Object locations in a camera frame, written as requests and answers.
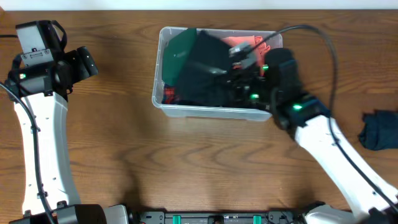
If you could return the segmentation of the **pink garment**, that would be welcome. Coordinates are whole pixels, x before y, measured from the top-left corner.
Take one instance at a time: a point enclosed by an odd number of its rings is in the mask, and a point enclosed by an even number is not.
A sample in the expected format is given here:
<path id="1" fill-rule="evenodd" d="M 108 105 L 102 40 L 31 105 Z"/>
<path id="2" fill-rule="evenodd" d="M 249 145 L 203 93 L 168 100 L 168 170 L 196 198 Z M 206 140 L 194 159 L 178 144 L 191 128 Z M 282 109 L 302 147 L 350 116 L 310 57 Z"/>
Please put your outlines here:
<path id="1" fill-rule="evenodd" d="M 262 36 L 242 36 L 242 37 L 225 37 L 222 38 L 222 41 L 227 43 L 231 47 L 235 47 L 238 44 L 242 44 L 243 42 L 247 42 L 251 47 L 255 47 L 258 43 L 263 41 Z M 271 50 L 270 45 L 267 45 L 265 42 L 263 42 L 258 48 L 254 50 L 254 54 L 256 55 L 257 62 L 256 65 L 260 68 L 260 76 L 264 76 L 264 69 L 263 66 L 265 65 L 264 63 L 264 57 L 265 54 L 268 53 L 268 51 Z"/>

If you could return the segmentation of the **black garment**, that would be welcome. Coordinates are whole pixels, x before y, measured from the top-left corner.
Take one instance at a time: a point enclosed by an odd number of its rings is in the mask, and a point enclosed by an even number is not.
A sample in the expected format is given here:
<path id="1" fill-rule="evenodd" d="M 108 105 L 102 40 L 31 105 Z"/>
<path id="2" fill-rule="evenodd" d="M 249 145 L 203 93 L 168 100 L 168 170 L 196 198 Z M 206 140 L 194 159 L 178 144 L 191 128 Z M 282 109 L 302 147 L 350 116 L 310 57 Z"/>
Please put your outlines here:
<path id="1" fill-rule="evenodd" d="M 229 101 L 226 84 L 232 69 L 230 46 L 202 30 L 175 82 L 179 100 L 198 106 L 225 106 Z"/>

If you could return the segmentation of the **red navy plaid shirt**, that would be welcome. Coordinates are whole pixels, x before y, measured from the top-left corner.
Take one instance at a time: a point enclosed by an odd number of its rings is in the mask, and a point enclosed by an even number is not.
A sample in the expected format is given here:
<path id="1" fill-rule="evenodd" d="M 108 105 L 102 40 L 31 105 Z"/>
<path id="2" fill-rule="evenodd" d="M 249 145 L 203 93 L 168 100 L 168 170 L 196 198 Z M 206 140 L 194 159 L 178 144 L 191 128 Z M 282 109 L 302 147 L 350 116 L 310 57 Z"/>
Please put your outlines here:
<path id="1" fill-rule="evenodd" d="M 175 87 L 168 84 L 164 85 L 162 104 L 176 105 L 179 97 L 175 94 Z"/>

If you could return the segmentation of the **dark green garment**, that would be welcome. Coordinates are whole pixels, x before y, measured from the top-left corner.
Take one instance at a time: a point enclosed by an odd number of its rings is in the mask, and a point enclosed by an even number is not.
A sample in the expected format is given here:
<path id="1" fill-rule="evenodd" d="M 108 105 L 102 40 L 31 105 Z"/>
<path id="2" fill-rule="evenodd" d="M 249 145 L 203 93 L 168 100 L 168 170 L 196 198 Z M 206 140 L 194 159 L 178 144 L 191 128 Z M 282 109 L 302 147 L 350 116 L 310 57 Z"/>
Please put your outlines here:
<path id="1" fill-rule="evenodd" d="M 189 28 L 167 42 L 162 59 L 162 80 L 165 84 L 175 85 L 196 39 L 197 29 Z"/>

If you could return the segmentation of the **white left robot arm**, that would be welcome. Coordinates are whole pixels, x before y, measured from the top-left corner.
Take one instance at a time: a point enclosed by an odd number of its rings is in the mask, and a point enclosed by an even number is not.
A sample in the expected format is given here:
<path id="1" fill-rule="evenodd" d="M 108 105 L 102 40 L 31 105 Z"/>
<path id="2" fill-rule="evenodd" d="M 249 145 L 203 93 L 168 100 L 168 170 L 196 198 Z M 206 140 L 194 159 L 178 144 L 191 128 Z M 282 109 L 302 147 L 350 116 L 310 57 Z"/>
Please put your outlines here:
<path id="1" fill-rule="evenodd" d="M 3 83 L 14 102 L 25 161 L 23 217 L 17 223 L 128 223 L 124 205 L 83 204 L 68 155 L 66 121 L 73 84 L 96 75 L 86 47 L 60 60 L 14 67 Z"/>

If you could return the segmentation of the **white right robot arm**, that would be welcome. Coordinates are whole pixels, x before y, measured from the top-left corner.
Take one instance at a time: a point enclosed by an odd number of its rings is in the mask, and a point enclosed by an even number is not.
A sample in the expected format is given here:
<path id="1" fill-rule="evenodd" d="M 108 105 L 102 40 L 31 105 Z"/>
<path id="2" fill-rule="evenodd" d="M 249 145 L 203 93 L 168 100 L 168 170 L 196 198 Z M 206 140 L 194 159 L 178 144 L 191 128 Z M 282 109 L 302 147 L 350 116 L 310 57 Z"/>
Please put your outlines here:
<path id="1" fill-rule="evenodd" d="M 339 129 L 331 111 L 303 89 L 293 53 L 276 48 L 255 65 L 251 46 L 233 47 L 233 67 L 220 82 L 231 103 L 273 115 L 278 127 L 321 165 L 350 210 L 319 203 L 298 215 L 300 223 L 397 223 L 397 189 L 382 179 Z"/>

